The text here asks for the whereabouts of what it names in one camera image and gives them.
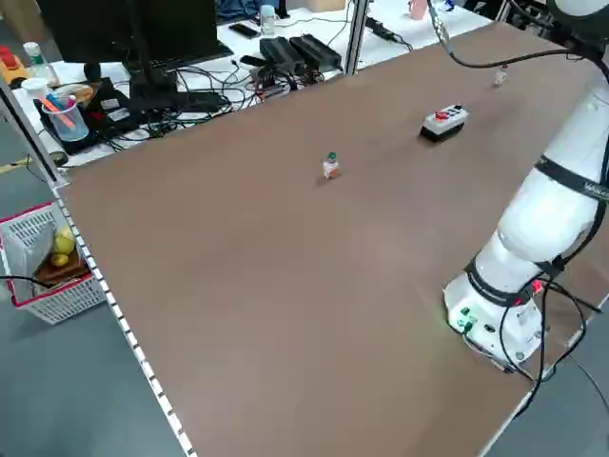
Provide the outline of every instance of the phone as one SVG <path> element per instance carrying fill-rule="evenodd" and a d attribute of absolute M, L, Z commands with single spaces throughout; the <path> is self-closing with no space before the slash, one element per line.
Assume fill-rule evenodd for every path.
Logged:
<path fill-rule="evenodd" d="M 258 36 L 258 32 L 254 29 L 249 28 L 248 26 L 244 26 L 243 24 L 233 24 L 232 26 L 228 26 L 232 31 L 236 31 L 240 35 L 243 35 L 247 39 L 252 39 Z"/>

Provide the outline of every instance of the brown table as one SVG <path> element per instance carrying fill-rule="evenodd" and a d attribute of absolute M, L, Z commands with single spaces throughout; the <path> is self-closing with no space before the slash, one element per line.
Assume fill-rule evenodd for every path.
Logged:
<path fill-rule="evenodd" d="M 469 61 L 550 47 L 504 24 L 455 40 Z M 431 47 L 77 169 L 69 209 L 199 455 L 479 452 L 529 385 L 463 345 L 442 286 L 591 70 L 538 59 L 493 89 L 494 70 Z M 455 103 L 465 129 L 420 140 Z M 328 183 L 330 151 L 344 175 Z M 607 248 L 566 278 L 591 301 Z M 577 315 L 552 305 L 563 343 Z"/>

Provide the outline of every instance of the white bottle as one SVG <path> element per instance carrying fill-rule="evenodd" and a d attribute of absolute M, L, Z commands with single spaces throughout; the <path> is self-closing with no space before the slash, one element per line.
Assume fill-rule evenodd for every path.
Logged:
<path fill-rule="evenodd" d="M 260 30 L 262 35 L 275 34 L 275 8 L 272 5 L 260 7 Z"/>
<path fill-rule="evenodd" d="M 339 160 L 336 157 L 336 153 L 330 152 L 324 160 L 324 178 L 334 179 L 338 178 L 340 174 Z"/>
<path fill-rule="evenodd" d="M 23 45 L 23 49 L 28 53 L 31 60 L 29 74 L 34 78 L 45 78 L 52 88 L 58 87 L 59 77 L 51 65 L 47 63 L 40 51 L 38 43 L 29 42 Z"/>
<path fill-rule="evenodd" d="M 495 87 L 503 86 L 505 80 L 507 79 L 507 65 L 502 66 L 497 73 L 495 74 Z"/>

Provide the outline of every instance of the power adapter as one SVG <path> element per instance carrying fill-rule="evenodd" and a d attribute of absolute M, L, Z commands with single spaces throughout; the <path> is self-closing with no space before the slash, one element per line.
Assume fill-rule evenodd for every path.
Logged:
<path fill-rule="evenodd" d="M 365 18 L 365 26 L 372 30 L 372 33 L 385 41 L 400 43 L 396 39 L 396 34 L 393 31 L 386 29 L 382 22 L 379 22 L 370 16 Z"/>

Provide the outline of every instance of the metal pole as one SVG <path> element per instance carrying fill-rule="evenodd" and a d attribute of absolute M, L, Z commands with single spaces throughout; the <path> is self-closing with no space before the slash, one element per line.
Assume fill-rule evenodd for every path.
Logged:
<path fill-rule="evenodd" d="M 351 35 L 349 45 L 346 49 L 346 63 L 344 74 L 353 75 L 358 68 L 360 50 L 362 49 L 363 31 L 365 30 L 365 19 L 368 12 L 370 0 L 353 0 L 355 10 L 351 19 Z"/>
<path fill-rule="evenodd" d="M 495 18 L 495 20 L 497 22 L 505 22 L 507 20 L 507 15 L 510 13 L 511 9 L 512 6 L 510 5 L 510 2 L 508 2 L 507 0 L 503 0 L 503 3 L 501 3 L 501 8 L 499 8 L 499 12 L 497 13 L 497 17 Z"/>
<path fill-rule="evenodd" d="M 3 120 L 23 139 L 26 154 L 38 165 L 50 188 L 60 188 L 68 184 L 69 181 L 57 170 L 4 78 L 0 78 L 0 101 L 0 118 L 4 118 Z"/>

